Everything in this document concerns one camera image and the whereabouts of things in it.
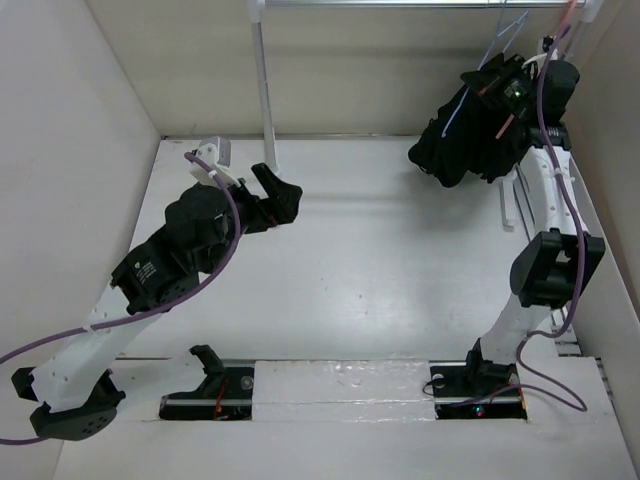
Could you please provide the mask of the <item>blue clothes hanger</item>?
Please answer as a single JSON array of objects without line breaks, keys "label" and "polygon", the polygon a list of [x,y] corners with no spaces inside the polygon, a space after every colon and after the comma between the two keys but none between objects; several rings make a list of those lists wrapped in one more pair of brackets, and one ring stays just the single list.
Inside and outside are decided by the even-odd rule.
[{"label": "blue clothes hanger", "polygon": [[[527,22],[529,16],[530,16],[530,10],[526,9],[522,14],[520,14],[517,18],[515,18],[514,20],[510,21],[509,23],[505,23],[504,19],[505,19],[505,12],[506,12],[506,7],[507,7],[507,1],[501,1],[500,2],[500,13],[498,16],[498,20],[496,22],[496,28],[495,28],[495,33],[493,38],[491,39],[487,49],[485,50],[478,66],[477,66],[477,70],[480,70],[489,60],[489,56],[490,54],[493,52],[494,48],[496,47],[496,44],[498,43],[498,41],[505,36],[508,32],[510,32],[511,30],[514,31],[514,33],[511,35],[510,39],[507,41],[507,43],[505,44],[502,52],[505,52],[506,49],[513,43],[513,41],[516,39],[516,37],[519,35],[520,31],[522,30],[522,28],[524,27],[524,24]],[[467,96],[469,93],[469,88],[465,87],[463,90],[463,94],[460,98],[460,100],[458,101],[457,105],[455,106],[455,108],[453,109],[451,115],[449,116],[448,120],[446,121],[440,137],[442,139],[444,139],[447,136],[448,130],[451,126],[451,124],[454,122],[456,116],[458,115],[459,111],[461,110]]]}]

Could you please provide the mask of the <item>black trousers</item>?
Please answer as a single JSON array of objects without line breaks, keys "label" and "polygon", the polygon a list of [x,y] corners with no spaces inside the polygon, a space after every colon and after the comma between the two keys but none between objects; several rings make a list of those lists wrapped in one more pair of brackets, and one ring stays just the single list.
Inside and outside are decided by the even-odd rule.
[{"label": "black trousers", "polygon": [[487,109],[465,87],[437,111],[408,158],[445,188],[458,185],[478,163],[477,153],[487,135],[483,122]]}]

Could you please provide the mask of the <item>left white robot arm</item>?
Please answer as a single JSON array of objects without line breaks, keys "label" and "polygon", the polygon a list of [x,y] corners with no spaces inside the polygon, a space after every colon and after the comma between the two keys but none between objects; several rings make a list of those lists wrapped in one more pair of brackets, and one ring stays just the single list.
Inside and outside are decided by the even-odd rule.
[{"label": "left white robot arm", "polygon": [[203,175],[164,211],[164,223],[116,266],[85,324],[3,356],[4,361],[64,340],[47,362],[17,369],[19,398],[37,403],[30,416],[34,442],[81,441],[101,432],[118,413],[149,397],[222,396],[227,367],[208,345],[195,345],[155,365],[119,370],[113,363],[148,326],[209,286],[226,268],[244,235],[291,224],[301,187],[279,179],[264,163],[251,171],[265,191],[252,194],[194,155]]}]

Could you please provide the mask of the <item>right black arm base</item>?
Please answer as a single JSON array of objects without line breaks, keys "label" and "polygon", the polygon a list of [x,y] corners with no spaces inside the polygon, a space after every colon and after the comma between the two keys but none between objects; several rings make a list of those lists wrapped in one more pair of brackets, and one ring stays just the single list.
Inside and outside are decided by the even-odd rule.
[{"label": "right black arm base", "polygon": [[423,393],[434,399],[437,420],[528,418],[518,389],[502,391],[508,380],[468,380],[462,364],[431,364]]}]

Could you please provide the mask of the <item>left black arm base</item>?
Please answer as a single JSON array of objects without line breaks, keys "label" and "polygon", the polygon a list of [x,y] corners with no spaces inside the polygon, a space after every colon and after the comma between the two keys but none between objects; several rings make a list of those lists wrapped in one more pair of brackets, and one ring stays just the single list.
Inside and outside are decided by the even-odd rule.
[{"label": "left black arm base", "polygon": [[164,396],[159,418],[166,421],[245,421],[252,418],[255,363],[230,361],[224,374],[205,379],[192,392]]}]

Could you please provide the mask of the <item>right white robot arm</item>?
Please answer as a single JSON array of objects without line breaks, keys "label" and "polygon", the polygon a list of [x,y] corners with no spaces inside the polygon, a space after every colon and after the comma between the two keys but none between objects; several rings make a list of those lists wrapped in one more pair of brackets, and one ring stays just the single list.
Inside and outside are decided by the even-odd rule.
[{"label": "right white robot arm", "polygon": [[461,76],[485,106],[515,117],[512,144],[534,224],[532,239],[512,263],[507,304],[467,353],[461,378],[476,394],[507,384],[516,372],[518,346],[584,291],[606,251],[578,212],[571,143],[561,121],[579,72],[563,60],[550,61],[536,75],[531,67],[519,55],[498,54],[479,71]]}]

